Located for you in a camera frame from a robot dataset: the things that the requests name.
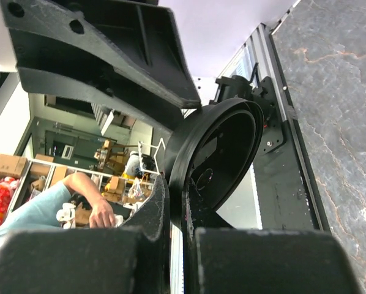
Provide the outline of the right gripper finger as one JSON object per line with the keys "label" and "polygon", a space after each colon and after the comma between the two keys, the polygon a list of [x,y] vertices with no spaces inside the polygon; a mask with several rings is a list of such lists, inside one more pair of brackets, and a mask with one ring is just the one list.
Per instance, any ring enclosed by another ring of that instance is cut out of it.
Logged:
{"label": "right gripper finger", "polygon": [[182,227],[170,233],[158,177],[118,228],[21,230],[0,245],[0,293],[359,293],[338,241],[321,231],[242,230],[191,184]]}
{"label": "right gripper finger", "polygon": [[201,99],[174,13],[156,1],[1,1],[26,92],[82,100],[169,132]]}

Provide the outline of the black cup lid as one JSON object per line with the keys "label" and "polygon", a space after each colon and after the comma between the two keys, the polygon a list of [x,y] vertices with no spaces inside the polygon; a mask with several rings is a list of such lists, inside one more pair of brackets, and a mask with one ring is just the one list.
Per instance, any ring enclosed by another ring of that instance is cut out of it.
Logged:
{"label": "black cup lid", "polygon": [[253,163],[263,129],[261,107],[242,98],[204,106],[181,122],[164,155],[174,225],[181,225],[182,194],[191,183],[209,208],[223,205]]}

